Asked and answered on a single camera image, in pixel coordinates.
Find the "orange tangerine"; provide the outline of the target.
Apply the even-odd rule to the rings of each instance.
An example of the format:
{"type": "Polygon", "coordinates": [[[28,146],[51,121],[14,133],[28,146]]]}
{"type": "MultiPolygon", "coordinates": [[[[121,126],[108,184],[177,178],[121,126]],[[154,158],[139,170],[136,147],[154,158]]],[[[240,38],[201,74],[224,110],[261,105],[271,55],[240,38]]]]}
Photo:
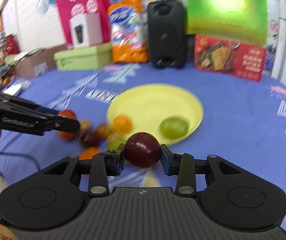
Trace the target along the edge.
{"type": "Polygon", "coordinates": [[[102,150],[99,147],[88,147],[80,154],[80,160],[88,160],[92,159],[92,157],[96,154],[99,154],[102,150]]]}

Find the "dark red plum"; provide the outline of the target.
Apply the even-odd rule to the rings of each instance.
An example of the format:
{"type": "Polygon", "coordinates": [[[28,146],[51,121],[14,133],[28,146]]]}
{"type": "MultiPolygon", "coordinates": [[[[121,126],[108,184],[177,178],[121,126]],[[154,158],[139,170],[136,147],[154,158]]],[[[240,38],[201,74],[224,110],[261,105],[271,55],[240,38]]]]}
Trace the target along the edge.
{"type": "Polygon", "coordinates": [[[126,161],[134,167],[151,168],[157,165],[161,158],[161,147],[150,133],[137,132],[126,141],[124,156],[126,161]]]}

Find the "red apple fruit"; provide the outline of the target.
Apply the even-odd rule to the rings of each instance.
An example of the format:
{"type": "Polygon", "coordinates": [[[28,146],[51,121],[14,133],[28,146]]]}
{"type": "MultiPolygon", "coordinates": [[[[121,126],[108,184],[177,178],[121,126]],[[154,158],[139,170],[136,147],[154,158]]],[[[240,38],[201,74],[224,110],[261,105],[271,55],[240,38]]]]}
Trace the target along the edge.
{"type": "MultiPolygon", "coordinates": [[[[66,119],[77,120],[77,116],[74,111],[69,109],[60,111],[58,115],[66,119]]],[[[63,129],[63,131],[58,131],[58,136],[62,140],[73,141],[78,135],[78,132],[75,132],[76,129],[72,121],[64,121],[63,129]]]]}

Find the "green mango on cloth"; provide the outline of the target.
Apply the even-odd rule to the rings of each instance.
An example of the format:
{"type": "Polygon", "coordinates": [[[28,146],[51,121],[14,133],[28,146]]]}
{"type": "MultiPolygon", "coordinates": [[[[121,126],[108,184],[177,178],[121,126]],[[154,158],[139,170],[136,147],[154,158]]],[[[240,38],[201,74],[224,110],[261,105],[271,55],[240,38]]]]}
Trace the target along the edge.
{"type": "Polygon", "coordinates": [[[125,143],[126,143],[126,141],[122,138],[121,139],[119,139],[119,138],[114,139],[108,143],[107,150],[113,151],[113,150],[117,149],[120,144],[125,144],[125,143]]]}

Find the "small yellow plum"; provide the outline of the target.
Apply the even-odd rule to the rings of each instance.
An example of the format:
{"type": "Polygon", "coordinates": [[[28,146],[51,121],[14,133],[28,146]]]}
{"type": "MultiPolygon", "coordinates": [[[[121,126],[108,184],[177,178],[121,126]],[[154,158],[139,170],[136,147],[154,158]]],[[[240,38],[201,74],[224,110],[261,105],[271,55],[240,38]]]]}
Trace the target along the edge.
{"type": "Polygon", "coordinates": [[[91,129],[91,123],[88,119],[82,119],[79,121],[80,124],[80,130],[87,130],[87,129],[91,129]]]}

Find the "green fruit in plate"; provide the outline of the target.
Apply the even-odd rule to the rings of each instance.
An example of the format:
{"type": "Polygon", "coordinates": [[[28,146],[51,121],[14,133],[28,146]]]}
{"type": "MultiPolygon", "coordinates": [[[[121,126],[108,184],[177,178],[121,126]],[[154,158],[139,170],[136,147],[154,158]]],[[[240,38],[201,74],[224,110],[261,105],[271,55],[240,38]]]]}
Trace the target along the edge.
{"type": "Polygon", "coordinates": [[[184,137],[189,131],[189,124],[180,117],[172,116],[164,119],[159,125],[159,131],[167,139],[184,137]]]}

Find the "small orange kumquat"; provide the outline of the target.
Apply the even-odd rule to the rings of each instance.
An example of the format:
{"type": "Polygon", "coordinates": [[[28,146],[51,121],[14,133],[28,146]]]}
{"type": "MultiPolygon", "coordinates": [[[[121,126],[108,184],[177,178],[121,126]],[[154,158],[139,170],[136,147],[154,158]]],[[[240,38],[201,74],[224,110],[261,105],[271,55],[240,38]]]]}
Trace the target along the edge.
{"type": "Polygon", "coordinates": [[[132,130],[132,122],[129,117],[125,115],[118,115],[114,118],[112,127],[114,131],[117,131],[118,133],[128,134],[132,130]]]}

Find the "red kettle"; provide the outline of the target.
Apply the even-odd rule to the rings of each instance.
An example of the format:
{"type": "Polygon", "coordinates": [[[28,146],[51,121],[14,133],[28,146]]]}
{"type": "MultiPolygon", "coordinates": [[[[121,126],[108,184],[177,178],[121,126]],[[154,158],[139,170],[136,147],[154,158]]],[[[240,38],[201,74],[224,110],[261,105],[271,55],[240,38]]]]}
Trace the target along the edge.
{"type": "Polygon", "coordinates": [[[10,34],[6,36],[6,55],[13,55],[20,53],[19,46],[15,40],[15,35],[10,34]]]}

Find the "yellow plate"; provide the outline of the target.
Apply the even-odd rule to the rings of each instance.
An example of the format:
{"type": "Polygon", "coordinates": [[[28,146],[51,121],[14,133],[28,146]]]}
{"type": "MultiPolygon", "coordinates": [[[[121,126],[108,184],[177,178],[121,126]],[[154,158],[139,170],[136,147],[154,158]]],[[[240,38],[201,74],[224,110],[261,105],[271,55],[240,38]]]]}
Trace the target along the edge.
{"type": "Polygon", "coordinates": [[[199,127],[203,116],[202,103],[194,94],[178,86],[155,83],[133,87],[114,98],[108,107],[106,122],[124,140],[134,133],[147,132],[161,144],[174,145],[189,137],[199,127]],[[131,121],[132,128],[127,134],[114,129],[114,119],[119,115],[131,121]],[[170,139],[161,134],[161,122],[170,117],[187,122],[184,136],[170,139]]]}

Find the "light green shoe box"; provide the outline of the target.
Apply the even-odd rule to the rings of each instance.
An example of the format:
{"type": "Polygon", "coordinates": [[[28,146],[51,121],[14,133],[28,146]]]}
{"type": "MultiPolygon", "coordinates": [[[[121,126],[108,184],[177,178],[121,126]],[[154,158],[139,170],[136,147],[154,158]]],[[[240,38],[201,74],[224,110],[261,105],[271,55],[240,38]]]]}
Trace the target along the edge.
{"type": "Polygon", "coordinates": [[[54,60],[60,71],[97,70],[111,64],[111,43],[59,51],[54,60]]]}

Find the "blue patterned tablecloth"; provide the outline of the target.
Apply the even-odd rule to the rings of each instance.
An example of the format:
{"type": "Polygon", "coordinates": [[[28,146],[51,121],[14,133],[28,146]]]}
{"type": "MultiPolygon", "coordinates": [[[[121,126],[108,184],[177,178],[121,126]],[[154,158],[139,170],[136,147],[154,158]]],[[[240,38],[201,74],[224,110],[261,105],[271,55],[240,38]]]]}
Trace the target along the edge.
{"type": "MultiPolygon", "coordinates": [[[[171,146],[197,159],[210,154],[278,185],[286,193],[286,88],[271,77],[260,82],[183,69],[158,70],[150,64],[112,64],[94,71],[52,70],[33,79],[21,97],[54,109],[70,109],[93,127],[106,121],[118,94],[149,83],[189,90],[204,108],[200,126],[171,146]]],[[[282,223],[286,230],[286,217],[282,223]]]]}

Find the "red cracker box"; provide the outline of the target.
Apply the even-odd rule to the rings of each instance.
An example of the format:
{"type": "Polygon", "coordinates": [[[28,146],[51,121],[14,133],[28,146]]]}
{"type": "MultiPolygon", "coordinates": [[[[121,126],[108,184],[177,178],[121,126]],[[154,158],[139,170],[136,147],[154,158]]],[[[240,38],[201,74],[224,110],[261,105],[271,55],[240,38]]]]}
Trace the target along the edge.
{"type": "Polygon", "coordinates": [[[240,41],[197,35],[194,59],[194,66],[198,70],[259,82],[266,59],[266,49],[240,41]]]}

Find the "pink gift bag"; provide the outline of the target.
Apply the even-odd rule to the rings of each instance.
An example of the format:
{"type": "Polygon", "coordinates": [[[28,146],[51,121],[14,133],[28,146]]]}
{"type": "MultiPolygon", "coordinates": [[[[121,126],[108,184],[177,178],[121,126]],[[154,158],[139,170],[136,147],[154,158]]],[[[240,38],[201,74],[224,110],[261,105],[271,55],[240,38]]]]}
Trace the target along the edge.
{"type": "Polygon", "coordinates": [[[56,0],[56,2],[67,43],[72,43],[70,19],[85,13],[99,14],[103,42],[110,41],[110,27],[107,17],[107,9],[111,6],[110,0],[56,0]]]}

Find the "black speaker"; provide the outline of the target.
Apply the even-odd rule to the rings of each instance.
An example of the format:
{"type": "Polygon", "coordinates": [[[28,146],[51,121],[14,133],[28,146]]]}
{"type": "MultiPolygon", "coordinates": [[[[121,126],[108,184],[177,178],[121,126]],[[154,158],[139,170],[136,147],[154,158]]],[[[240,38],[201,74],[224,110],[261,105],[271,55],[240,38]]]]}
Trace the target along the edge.
{"type": "Polygon", "coordinates": [[[154,67],[184,67],[187,58],[186,18],[186,9],[178,0],[148,4],[148,48],[154,67]]]}

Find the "green glossy gift box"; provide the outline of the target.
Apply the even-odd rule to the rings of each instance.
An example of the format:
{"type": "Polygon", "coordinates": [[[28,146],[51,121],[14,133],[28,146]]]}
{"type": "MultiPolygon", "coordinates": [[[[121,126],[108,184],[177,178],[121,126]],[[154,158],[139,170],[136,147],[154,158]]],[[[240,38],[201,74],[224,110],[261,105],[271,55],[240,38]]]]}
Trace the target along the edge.
{"type": "Polygon", "coordinates": [[[265,46],[267,0],[187,0],[187,33],[265,46]]]}

